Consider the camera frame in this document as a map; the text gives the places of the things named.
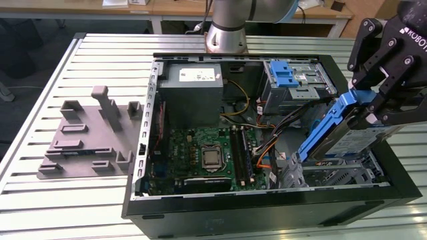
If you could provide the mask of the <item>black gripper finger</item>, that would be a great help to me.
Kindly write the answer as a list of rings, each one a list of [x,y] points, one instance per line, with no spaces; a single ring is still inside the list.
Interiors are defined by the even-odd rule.
[[[427,121],[427,97],[411,99],[427,88],[427,70],[421,58],[407,55],[393,62],[391,71],[367,108],[367,122],[410,125]]]
[[[397,35],[386,36],[386,33],[381,20],[362,20],[347,63],[347,69],[353,72],[350,83],[358,90],[369,90],[383,81],[386,74],[381,66],[403,46],[403,40]]]

